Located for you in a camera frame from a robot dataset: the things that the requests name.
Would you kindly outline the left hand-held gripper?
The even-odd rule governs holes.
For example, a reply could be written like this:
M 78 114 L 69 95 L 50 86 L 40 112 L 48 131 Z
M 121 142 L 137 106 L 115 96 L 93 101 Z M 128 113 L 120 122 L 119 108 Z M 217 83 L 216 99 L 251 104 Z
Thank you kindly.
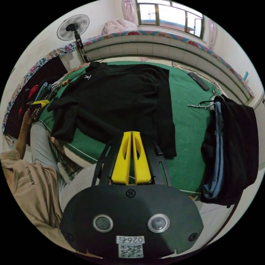
M 50 103 L 49 100 L 39 100 L 35 102 L 30 102 L 28 97 L 30 94 L 30 89 L 25 90 L 25 123 L 32 123 L 34 120 L 37 109 L 45 107 Z

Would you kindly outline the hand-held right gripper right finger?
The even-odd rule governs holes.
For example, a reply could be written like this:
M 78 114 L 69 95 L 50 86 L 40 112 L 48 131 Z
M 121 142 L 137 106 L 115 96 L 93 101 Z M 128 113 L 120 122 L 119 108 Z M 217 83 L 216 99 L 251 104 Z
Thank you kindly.
M 132 132 L 132 143 L 135 183 L 136 185 L 149 183 L 151 181 L 151 173 L 140 132 Z

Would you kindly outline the person's left hand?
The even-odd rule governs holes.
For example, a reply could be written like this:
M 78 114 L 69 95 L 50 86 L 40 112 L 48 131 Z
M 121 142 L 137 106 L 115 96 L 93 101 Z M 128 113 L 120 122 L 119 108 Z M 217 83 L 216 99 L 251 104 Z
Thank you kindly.
M 35 115 L 36 115 L 36 109 L 28 108 L 28 110 L 24 114 L 22 125 L 30 126 L 33 123 Z

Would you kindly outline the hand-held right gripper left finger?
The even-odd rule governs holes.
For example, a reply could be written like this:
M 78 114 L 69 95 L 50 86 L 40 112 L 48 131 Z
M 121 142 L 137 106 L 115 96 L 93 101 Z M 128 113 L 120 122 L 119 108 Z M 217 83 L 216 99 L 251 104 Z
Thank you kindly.
M 114 184 L 128 185 L 131 161 L 132 132 L 124 132 L 119 145 L 111 180 Z

